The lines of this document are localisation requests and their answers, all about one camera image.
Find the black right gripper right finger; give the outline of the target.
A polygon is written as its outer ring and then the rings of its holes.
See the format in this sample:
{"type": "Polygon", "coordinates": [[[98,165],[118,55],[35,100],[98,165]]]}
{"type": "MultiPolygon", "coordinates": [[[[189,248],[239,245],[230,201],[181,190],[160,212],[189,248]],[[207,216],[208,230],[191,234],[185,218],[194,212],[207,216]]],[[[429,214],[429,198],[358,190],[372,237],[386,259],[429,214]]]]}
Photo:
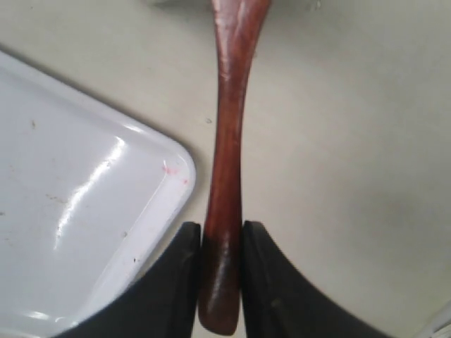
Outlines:
{"type": "Polygon", "coordinates": [[[241,288],[248,337],[384,337],[320,292],[264,227],[245,221],[241,288]]]}

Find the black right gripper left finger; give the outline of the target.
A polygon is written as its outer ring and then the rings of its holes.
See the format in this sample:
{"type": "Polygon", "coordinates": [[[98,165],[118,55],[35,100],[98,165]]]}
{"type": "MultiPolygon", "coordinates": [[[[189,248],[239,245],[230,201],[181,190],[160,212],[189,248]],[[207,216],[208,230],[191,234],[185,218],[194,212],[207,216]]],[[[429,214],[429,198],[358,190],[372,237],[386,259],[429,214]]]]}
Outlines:
{"type": "Polygon", "coordinates": [[[190,337],[201,227],[182,224],[155,264],[108,306],[59,337],[190,337]]]}

